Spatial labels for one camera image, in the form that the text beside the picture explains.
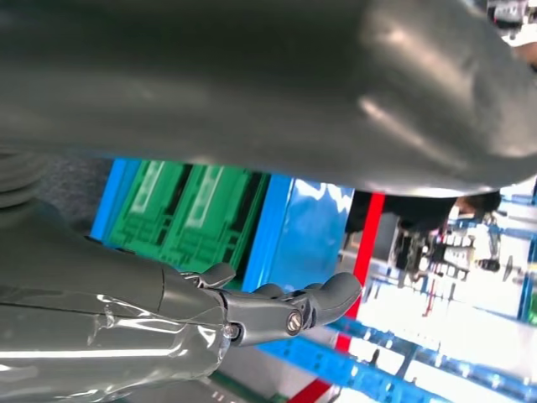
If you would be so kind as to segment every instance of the gray robotic arm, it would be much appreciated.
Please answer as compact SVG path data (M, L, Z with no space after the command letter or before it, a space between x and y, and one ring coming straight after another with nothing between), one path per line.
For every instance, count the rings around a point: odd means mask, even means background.
M447 196L535 174L537 91L456 0L0 2L0 144ZM112 400L330 322L360 285L221 290L78 238L0 153L0 401Z
M284 294L222 290L203 275L89 242L38 201L0 210L0 401L108 401L196 379L230 346L291 338L334 321L361 286L341 274Z

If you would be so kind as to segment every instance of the metal bolt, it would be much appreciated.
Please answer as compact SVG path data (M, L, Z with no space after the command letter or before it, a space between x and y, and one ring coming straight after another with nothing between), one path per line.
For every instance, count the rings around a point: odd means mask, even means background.
M239 336L239 334L241 333L241 329L236 325L232 325L230 323L228 323L223 329L223 332L226 337L235 340Z
M299 311L293 311L287 319L287 330L291 335L298 334L302 328L302 315Z

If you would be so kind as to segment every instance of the red metal bar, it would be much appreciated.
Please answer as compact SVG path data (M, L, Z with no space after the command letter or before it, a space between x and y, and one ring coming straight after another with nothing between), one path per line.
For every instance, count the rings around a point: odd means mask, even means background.
M330 386L330 384L327 384L324 380L316 379L305 388L300 390L287 403L315 403L321 396L327 392Z
M370 262L373 256L375 239L377 237L379 223L381 221L382 210L384 209L385 196L381 193L373 193L369 203L367 216L365 218L364 233L361 235L360 248L357 250L357 257L354 266L354 275L360 281L360 284L365 285L367 280L367 273L370 271ZM345 316L355 320L357 317L357 310L360 308L361 297L358 298L349 309Z
M370 270L370 261L373 256L375 239L377 237L379 223L381 221L385 199L385 196L383 194L373 193L371 196L371 201L369 203L367 216L365 218L364 233L361 235L360 248L357 251L357 257L354 266L354 275L362 285L365 285L365 281L367 279L367 273ZM360 309L361 301L361 297L358 298L345 316L355 320L357 317L358 309ZM336 349L338 351L348 352L350 344L351 338L345 334L339 334L338 340L336 342ZM332 385L326 383L324 380L316 379L297 393L287 403L315 403L316 400L318 400L327 392L331 386Z

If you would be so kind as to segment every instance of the blue metal frame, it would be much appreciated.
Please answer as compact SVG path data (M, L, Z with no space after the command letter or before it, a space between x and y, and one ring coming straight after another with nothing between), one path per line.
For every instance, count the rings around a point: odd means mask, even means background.
M270 282L291 291L328 280L354 190L299 179L275 188L263 208L244 289Z
M121 212L124 199L130 189L132 182L134 181L140 166L140 160L117 159L114 161L93 223L90 234L91 238L103 243L106 242L112 231L112 226Z
M386 403L447 402L414 384L388 374L348 354L307 338L259 346L263 352L297 365L332 385L357 390L370 399Z
M389 344L391 350L404 356L416 349L414 359L417 362L465 378L510 399L537 400L537 385L526 385L523 379L516 378L509 374L502 374L498 369L448 358L431 348L422 347L408 340L396 337L391 332L382 332L346 317L333 323L330 327L353 338L362 338L379 346Z
M271 177L243 281L244 291L253 291L270 278L293 186L294 180L287 176Z

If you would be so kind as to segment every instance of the blue rack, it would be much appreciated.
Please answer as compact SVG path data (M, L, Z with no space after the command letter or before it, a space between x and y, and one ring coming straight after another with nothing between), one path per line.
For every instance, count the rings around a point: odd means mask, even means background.
M318 378L360 391L370 399L385 403L447 402L438 395L419 388L379 368L362 363L348 354L339 353L306 338L259 346L278 359L297 365Z
M537 400L537 386L526 385L523 379L502 374L498 369L446 357L437 351L396 337L391 332L382 332L345 317L333 323L330 327L354 338L367 339L372 344L389 345L390 349L394 353L404 356L413 353L413 359L417 362L465 378L511 399Z

